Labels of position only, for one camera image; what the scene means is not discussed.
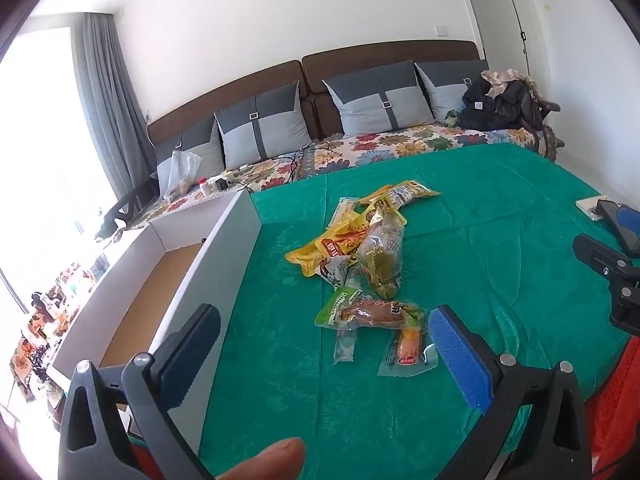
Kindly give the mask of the person's left hand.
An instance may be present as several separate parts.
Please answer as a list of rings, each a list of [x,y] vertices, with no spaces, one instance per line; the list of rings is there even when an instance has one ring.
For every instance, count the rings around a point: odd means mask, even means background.
[[[302,439],[289,438],[269,445],[218,476],[219,480],[297,479],[303,469],[306,448]]]

